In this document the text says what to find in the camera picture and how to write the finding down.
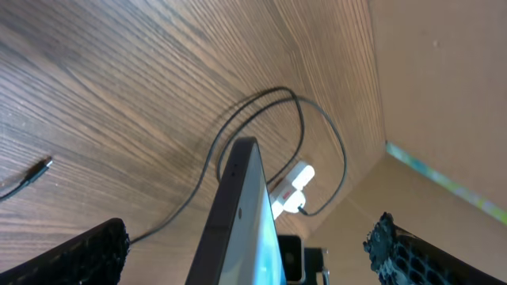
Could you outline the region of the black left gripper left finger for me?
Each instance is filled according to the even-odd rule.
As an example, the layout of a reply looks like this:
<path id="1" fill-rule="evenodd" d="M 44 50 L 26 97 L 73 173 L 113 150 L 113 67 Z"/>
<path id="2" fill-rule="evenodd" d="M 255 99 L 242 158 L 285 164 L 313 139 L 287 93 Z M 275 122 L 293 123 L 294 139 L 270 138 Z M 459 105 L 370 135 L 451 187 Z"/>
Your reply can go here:
<path id="1" fill-rule="evenodd" d="M 123 220 L 111 218 L 3 272 L 1 283 L 117 285 L 129 248 L 130 240 Z"/>

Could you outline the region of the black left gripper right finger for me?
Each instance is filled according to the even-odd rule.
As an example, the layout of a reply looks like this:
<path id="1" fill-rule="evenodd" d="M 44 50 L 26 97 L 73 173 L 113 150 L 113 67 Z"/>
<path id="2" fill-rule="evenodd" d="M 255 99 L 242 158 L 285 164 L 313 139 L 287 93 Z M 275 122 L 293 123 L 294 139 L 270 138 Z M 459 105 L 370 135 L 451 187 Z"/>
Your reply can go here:
<path id="1" fill-rule="evenodd" d="M 506 285 L 396 226 L 387 212 L 368 233 L 363 247 L 382 284 Z"/>

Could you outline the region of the blue smartphone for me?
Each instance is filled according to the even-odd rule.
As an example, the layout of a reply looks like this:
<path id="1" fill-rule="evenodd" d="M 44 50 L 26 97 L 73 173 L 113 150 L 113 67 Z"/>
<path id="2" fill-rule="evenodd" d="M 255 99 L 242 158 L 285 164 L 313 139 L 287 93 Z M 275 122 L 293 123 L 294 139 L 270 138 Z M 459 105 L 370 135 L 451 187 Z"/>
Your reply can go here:
<path id="1" fill-rule="evenodd" d="M 257 140 L 235 140 L 186 285 L 286 284 Z"/>

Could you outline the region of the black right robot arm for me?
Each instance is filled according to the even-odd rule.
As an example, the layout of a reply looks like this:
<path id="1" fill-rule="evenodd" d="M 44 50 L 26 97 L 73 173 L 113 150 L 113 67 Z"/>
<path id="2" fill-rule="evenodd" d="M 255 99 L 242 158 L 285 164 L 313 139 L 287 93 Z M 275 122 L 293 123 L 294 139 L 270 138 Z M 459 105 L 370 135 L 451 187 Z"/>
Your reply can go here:
<path id="1" fill-rule="evenodd" d="M 327 249 L 305 247 L 297 235 L 278 235 L 277 239 L 286 284 L 317 285 L 318 275 L 323 285 L 330 284 L 330 271 L 325 266 Z"/>

